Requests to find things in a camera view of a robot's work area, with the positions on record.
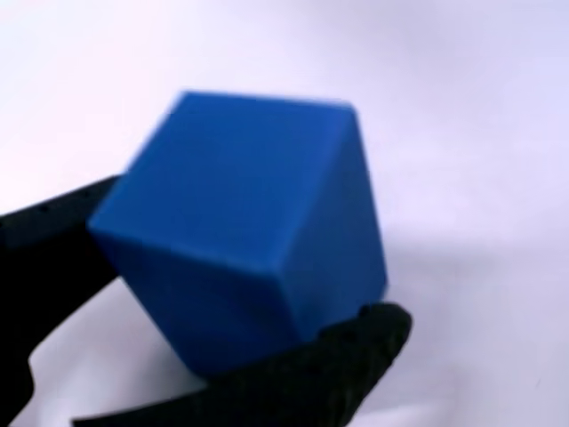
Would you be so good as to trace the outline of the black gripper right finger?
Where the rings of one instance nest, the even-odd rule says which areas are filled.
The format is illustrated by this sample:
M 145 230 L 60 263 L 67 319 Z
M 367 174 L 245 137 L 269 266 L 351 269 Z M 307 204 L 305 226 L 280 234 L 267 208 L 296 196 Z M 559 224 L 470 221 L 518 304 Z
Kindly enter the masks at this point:
M 198 392 L 75 426 L 346 426 L 411 333 L 394 303 L 364 306 L 315 341 L 210 379 Z

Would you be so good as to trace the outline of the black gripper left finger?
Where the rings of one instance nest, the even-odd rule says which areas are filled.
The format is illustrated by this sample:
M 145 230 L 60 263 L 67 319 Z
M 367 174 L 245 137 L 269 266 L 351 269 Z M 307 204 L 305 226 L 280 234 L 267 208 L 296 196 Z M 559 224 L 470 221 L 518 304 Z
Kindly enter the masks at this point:
M 33 350 L 118 276 L 87 230 L 115 176 L 1 218 L 1 424 L 35 390 Z

